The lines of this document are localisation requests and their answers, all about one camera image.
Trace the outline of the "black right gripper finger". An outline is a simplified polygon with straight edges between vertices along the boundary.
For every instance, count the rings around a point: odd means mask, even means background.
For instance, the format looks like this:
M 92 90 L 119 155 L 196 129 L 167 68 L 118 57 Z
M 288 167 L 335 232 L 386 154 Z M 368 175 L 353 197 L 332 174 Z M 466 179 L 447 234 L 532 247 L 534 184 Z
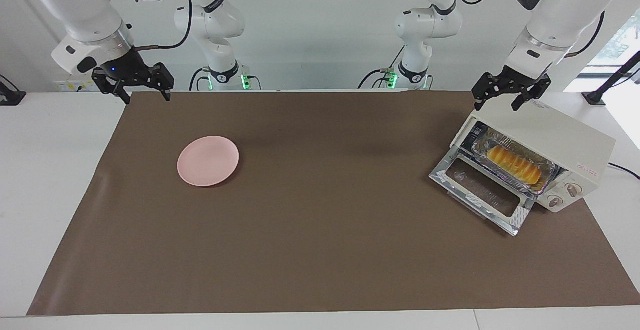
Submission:
M 116 79 L 115 83 L 109 81 L 109 77 L 104 70 L 93 70 L 91 78 L 99 91 L 104 95 L 114 95 L 121 99 L 126 105 L 130 104 L 131 97 L 125 90 L 125 80 Z
M 175 84 L 174 76 L 162 62 L 158 62 L 153 67 L 150 67 L 149 73 L 149 87 L 160 91 L 162 97 L 169 102 L 171 99 L 171 90 Z

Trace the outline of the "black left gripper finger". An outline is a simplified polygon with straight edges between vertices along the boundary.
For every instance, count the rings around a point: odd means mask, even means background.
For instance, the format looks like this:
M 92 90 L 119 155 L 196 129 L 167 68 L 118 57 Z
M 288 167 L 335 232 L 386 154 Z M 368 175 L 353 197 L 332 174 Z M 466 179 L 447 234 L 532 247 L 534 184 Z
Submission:
M 524 103 L 533 99 L 540 99 L 551 82 L 551 78 L 547 74 L 539 79 L 531 79 L 524 75 L 514 75 L 512 83 L 518 95 L 511 104 L 512 109 L 518 111 Z
M 497 79 L 491 73 L 485 72 L 471 88 L 471 93 L 475 99 L 474 109 L 476 111 L 480 111 L 489 99 L 501 95 Z

